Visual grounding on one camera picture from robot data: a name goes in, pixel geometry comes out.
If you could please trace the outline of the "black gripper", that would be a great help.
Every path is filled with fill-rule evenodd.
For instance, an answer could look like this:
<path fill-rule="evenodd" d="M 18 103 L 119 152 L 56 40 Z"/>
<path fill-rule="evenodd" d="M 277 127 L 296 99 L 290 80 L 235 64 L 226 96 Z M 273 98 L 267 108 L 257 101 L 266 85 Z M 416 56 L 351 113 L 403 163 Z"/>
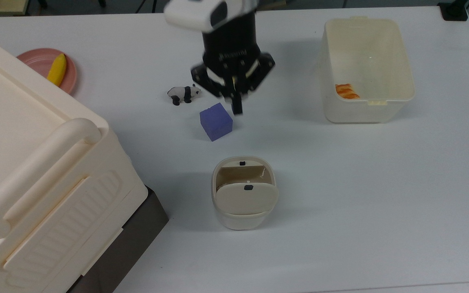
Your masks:
<path fill-rule="evenodd" d="M 243 113 L 242 97 L 256 91 L 275 66 L 256 41 L 255 12 L 231 19 L 203 33 L 203 63 L 191 68 L 192 80 L 216 98 L 231 100 L 234 115 Z"/>

